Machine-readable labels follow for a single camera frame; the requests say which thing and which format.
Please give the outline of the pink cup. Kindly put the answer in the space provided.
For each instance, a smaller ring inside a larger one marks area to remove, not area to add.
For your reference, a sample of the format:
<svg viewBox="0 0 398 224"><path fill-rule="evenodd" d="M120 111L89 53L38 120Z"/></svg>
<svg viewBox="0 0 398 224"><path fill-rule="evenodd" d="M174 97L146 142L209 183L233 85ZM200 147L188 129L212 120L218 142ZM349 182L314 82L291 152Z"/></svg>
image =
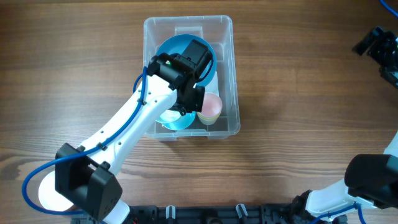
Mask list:
<svg viewBox="0 0 398 224"><path fill-rule="evenodd" d="M200 114L206 118L218 116L221 113L223 103L221 98L214 93L205 93L202 111Z"/></svg>

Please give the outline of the yellow cup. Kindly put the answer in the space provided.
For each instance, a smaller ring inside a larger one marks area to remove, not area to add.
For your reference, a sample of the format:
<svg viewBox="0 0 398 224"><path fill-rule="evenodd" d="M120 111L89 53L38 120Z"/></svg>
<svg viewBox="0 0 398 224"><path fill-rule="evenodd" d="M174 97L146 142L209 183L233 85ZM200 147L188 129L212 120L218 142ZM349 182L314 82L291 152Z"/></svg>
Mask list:
<svg viewBox="0 0 398 224"><path fill-rule="evenodd" d="M206 120L206 121L214 121L214 120L217 120L219 118L220 113L217 113L214 116L205 116L203 113L198 112L197 115L198 115L198 117L200 119L203 119L203 120Z"/></svg>

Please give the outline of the mint green cup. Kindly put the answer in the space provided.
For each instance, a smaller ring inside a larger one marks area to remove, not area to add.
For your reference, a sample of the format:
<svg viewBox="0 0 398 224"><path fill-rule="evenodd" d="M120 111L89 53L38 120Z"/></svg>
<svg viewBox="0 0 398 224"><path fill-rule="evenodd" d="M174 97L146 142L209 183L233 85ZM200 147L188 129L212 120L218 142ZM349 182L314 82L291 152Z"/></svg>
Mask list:
<svg viewBox="0 0 398 224"><path fill-rule="evenodd" d="M156 119L156 121L162 124L172 123L178 120L180 117L181 114L178 111L166 110Z"/></svg>

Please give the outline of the light blue cup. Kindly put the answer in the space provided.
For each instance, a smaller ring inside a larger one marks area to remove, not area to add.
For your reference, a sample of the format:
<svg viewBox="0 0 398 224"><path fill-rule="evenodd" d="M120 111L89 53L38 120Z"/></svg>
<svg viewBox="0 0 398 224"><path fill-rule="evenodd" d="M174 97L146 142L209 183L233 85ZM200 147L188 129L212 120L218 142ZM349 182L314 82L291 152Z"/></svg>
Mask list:
<svg viewBox="0 0 398 224"><path fill-rule="evenodd" d="M181 115L181 117L178 120L172 123L165 123L162 125L172 131L178 131L189 127L194 122L195 116L196 112L187 113L185 116Z"/></svg>

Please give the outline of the cream cup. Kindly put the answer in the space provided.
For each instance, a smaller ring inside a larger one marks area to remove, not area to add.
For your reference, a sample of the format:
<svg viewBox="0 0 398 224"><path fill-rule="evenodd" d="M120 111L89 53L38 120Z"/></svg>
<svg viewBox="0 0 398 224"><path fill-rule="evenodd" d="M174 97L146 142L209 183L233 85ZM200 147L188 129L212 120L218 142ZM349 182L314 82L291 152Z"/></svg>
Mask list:
<svg viewBox="0 0 398 224"><path fill-rule="evenodd" d="M202 118L199 118L199 120L200 120L204 125L209 126L209 125L214 124L214 123L217 121L217 118L216 118L216 119L202 119Z"/></svg>

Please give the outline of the clear plastic storage container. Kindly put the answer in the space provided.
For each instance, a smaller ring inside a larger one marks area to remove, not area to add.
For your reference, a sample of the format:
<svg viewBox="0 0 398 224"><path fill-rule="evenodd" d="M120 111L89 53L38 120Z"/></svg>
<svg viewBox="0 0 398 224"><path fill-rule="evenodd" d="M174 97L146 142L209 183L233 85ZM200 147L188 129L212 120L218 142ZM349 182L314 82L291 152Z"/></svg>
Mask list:
<svg viewBox="0 0 398 224"><path fill-rule="evenodd" d="M206 40L216 54L219 97L223 107L217 121L204 125L196 116L187 128L172 131L154 122L146 131L147 138L175 141L182 137L206 137L226 139L240 130L238 91L234 54L233 22L226 15L150 17L144 22L143 64L156 55L159 47L169 38L180 34L192 34Z"/></svg>

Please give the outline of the dark blue bowl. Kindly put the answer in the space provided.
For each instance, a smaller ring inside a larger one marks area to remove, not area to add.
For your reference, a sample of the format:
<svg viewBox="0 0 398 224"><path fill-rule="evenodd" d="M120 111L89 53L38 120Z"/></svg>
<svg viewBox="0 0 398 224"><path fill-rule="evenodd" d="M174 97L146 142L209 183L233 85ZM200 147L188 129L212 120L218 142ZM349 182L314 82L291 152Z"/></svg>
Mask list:
<svg viewBox="0 0 398 224"><path fill-rule="evenodd" d="M197 40L203 45L207 46L210 50L210 52L213 55L213 66L210 69L209 74L206 76L204 80L201 82L197 83L197 85L200 86L207 86L213 79L215 73L216 73L216 54L215 51L213 50L212 46L204 39L201 37L198 37L196 35L192 34L180 34L180 35L175 35L169 39L167 39L156 51L156 55L160 55L161 53L167 53L167 54L182 54L183 51L187 48L189 43L192 40Z"/></svg>

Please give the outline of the lilac cup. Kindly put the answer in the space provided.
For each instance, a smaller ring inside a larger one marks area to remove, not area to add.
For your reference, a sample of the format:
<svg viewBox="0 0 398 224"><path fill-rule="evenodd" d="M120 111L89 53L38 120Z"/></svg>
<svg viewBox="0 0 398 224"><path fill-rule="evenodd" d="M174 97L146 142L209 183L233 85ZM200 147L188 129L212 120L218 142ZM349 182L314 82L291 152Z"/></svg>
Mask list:
<svg viewBox="0 0 398 224"><path fill-rule="evenodd" d="M55 172L47 174L39 185L39 201L47 210L66 212L72 208L71 201L55 190Z"/></svg>

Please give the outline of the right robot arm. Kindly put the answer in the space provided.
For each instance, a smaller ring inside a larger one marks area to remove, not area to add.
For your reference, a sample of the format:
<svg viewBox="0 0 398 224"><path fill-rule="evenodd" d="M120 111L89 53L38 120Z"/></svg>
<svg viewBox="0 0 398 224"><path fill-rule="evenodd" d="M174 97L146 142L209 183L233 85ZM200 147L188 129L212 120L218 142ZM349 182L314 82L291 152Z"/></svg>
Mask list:
<svg viewBox="0 0 398 224"><path fill-rule="evenodd" d="M366 54L379 66L383 79L397 86L397 36L377 26L359 41L353 51ZM287 207L291 223L333 222L349 212L364 221L364 209L397 207L397 138L382 154L358 154L349 163L345 176L320 190L309 190Z"/></svg>

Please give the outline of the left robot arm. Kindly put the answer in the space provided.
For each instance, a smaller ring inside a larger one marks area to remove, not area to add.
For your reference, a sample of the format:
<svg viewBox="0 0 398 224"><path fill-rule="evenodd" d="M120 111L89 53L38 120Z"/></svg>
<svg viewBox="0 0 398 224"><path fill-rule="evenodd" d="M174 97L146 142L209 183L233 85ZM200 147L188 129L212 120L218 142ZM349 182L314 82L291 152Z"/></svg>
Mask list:
<svg viewBox="0 0 398 224"><path fill-rule="evenodd" d="M211 47L197 38L182 52L153 56L141 84L100 131L77 148L65 143L57 151L55 190L97 222L123 223L130 212L116 178L123 162L162 113L202 110L202 81L214 71L214 60Z"/></svg>

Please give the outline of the white label in container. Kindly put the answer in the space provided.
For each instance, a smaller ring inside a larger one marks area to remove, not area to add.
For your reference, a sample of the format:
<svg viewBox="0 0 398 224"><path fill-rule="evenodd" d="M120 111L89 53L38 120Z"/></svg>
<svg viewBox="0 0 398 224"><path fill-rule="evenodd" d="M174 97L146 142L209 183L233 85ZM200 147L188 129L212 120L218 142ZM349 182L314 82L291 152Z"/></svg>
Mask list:
<svg viewBox="0 0 398 224"><path fill-rule="evenodd" d="M213 93L219 95L219 85L218 85L218 73L215 72L211 81L205 86L206 93Z"/></svg>

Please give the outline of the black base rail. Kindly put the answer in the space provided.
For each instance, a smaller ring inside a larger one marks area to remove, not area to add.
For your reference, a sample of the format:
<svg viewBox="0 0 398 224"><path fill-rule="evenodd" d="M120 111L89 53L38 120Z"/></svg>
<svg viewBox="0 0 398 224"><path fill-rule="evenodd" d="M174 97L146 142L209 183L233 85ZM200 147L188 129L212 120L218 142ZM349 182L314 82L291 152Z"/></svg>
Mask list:
<svg viewBox="0 0 398 224"><path fill-rule="evenodd" d="M260 206L227 207L156 207L132 206L127 223L155 224L155 223L248 223L248 224L283 224L310 223L298 216L287 218L286 204L263 204Z"/></svg>

